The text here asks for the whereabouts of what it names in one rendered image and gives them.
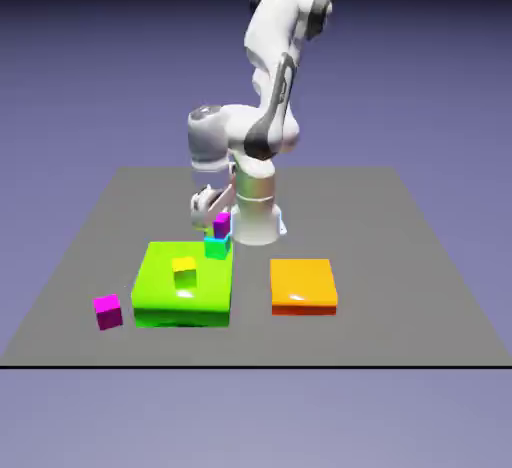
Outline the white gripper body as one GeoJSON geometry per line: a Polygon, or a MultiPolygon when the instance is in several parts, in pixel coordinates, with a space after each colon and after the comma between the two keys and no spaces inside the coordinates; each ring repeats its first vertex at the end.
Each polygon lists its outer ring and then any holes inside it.
{"type": "Polygon", "coordinates": [[[195,174],[198,190],[190,200],[192,226],[206,231],[221,212],[231,212],[235,203],[235,177],[227,174],[195,174]]]}

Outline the small purple cube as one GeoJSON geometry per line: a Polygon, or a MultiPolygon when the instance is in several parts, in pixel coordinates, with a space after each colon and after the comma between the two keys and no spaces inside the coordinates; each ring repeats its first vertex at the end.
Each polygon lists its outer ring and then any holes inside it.
{"type": "Polygon", "coordinates": [[[231,215],[220,212],[213,220],[213,232],[216,239],[225,239],[231,231],[231,215]]]}

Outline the small cyan cube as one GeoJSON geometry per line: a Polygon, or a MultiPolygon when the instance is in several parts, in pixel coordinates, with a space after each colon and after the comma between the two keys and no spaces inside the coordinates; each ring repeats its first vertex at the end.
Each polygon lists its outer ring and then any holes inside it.
{"type": "Polygon", "coordinates": [[[224,238],[205,236],[204,252],[206,258],[224,260],[231,250],[231,236],[227,234],[224,238]]]}

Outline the small yellow cube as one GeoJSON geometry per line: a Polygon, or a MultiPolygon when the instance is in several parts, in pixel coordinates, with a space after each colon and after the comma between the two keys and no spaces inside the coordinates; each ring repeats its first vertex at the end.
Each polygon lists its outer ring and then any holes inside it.
{"type": "Polygon", "coordinates": [[[171,265],[174,286],[177,290],[188,290],[197,286],[197,264],[194,257],[173,258],[171,265]]]}

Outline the small magenta cube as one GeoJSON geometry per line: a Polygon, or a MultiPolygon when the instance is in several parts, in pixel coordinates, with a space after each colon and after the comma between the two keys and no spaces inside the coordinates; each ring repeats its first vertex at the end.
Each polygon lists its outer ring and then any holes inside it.
{"type": "Polygon", "coordinates": [[[121,304],[116,294],[94,298],[93,307],[101,331],[123,325],[121,304]]]}

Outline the large green box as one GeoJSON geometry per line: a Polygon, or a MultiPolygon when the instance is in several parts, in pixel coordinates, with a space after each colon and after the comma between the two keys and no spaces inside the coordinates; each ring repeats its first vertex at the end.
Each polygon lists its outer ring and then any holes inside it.
{"type": "Polygon", "coordinates": [[[229,326],[233,274],[231,250],[224,260],[205,257],[204,241],[152,241],[148,244],[131,291],[139,328],[229,326]],[[171,261],[192,256],[197,286],[177,290],[171,261]]]}

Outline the large orange box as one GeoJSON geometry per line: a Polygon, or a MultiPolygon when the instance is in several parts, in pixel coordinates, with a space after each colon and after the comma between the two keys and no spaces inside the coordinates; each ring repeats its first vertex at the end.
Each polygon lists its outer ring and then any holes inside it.
{"type": "Polygon", "coordinates": [[[271,259],[272,314],[335,315],[338,293],[329,259],[271,259]]]}

